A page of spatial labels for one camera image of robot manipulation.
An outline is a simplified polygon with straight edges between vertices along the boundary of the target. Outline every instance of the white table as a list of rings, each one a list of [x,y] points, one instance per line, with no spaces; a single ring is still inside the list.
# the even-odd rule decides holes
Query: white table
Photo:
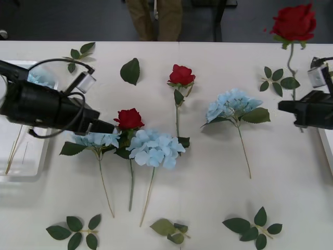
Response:
[[[1,59],[42,60],[68,56],[83,42],[1,42]],[[296,51],[292,67],[301,87],[311,90],[306,75],[313,56],[329,56],[333,45],[308,45]],[[282,223],[283,231],[268,240],[266,249],[329,249],[333,233],[333,178],[316,129],[302,134],[294,116],[277,110],[282,100],[270,88],[259,92],[263,67],[286,65],[289,51],[280,44],[125,43],[98,42],[91,64],[97,84],[87,102],[112,121],[117,111],[135,107],[147,128],[175,134],[173,89],[167,84],[173,64],[191,67],[197,76],[191,96],[181,108],[181,136],[191,137],[190,149],[176,169],[159,168],[142,228],[138,224],[147,194],[151,169],[135,165],[132,212],[128,212],[130,173],[126,160],[106,154],[103,171],[116,218],[112,219],[101,185],[97,161],[91,152],[59,156],[65,136],[51,140],[41,178],[35,183],[0,183],[0,249],[67,249],[67,242],[52,239],[45,228],[75,215],[89,219],[102,213],[99,249],[179,249],[149,226],[163,217],[189,225],[182,249],[253,249],[222,221],[237,215],[253,220],[261,206],[268,223]],[[140,61],[137,86],[124,83],[121,66],[133,57]],[[62,87],[73,77],[66,65],[55,64]],[[234,87],[264,101],[271,123],[244,124],[243,139],[253,179],[236,128],[205,123],[208,103]],[[284,99],[290,92],[284,91]],[[78,249],[87,249],[85,242]]]

